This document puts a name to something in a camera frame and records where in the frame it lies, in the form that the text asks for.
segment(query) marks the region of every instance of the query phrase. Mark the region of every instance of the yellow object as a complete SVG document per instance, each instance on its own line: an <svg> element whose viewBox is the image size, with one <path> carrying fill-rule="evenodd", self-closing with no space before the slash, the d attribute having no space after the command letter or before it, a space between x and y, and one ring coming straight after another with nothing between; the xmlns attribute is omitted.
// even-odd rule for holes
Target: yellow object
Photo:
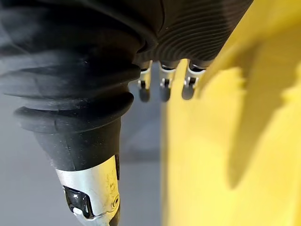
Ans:
<svg viewBox="0 0 301 226"><path fill-rule="evenodd" d="M164 226L301 226L301 1L255 0L165 106Z"/></svg>

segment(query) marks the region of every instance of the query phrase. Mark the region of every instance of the metal connector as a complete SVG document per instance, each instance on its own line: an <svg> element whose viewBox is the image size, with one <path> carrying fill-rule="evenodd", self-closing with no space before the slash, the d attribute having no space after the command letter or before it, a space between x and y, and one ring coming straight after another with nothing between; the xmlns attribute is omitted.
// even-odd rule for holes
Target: metal connector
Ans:
<svg viewBox="0 0 301 226"><path fill-rule="evenodd" d="M108 226L118 211L115 156L102 164L81 170L56 170L70 210L85 226Z"/></svg>
<svg viewBox="0 0 301 226"><path fill-rule="evenodd" d="M197 65L193 61L189 61L182 89L182 98L184 100L189 100L193 97L198 81L205 71L205 67Z"/></svg>
<svg viewBox="0 0 301 226"><path fill-rule="evenodd" d="M163 102L170 99L171 87L179 61L161 62L160 64L160 96Z"/></svg>
<svg viewBox="0 0 301 226"><path fill-rule="evenodd" d="M148 102L150 99L150 85L151 85L151 63L148 61L143 63L140 68L140 78L138 80L139 97L141 101Z"/></svg>

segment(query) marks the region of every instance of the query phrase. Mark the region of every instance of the robotic hand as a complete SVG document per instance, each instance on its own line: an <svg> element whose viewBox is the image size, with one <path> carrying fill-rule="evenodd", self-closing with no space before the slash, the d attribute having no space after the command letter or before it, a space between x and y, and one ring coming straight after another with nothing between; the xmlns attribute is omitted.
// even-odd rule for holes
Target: robotic hand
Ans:
<svg viewBox="0 0 301 226"><path fill-rule="evenodd" d="M84 224L117 225L120 118L139 79L150 98L160 61L162 101L179 60L197 82L251 0L0 0L0 90L22 97L15 115L56 169L70 210Z"/></svg>

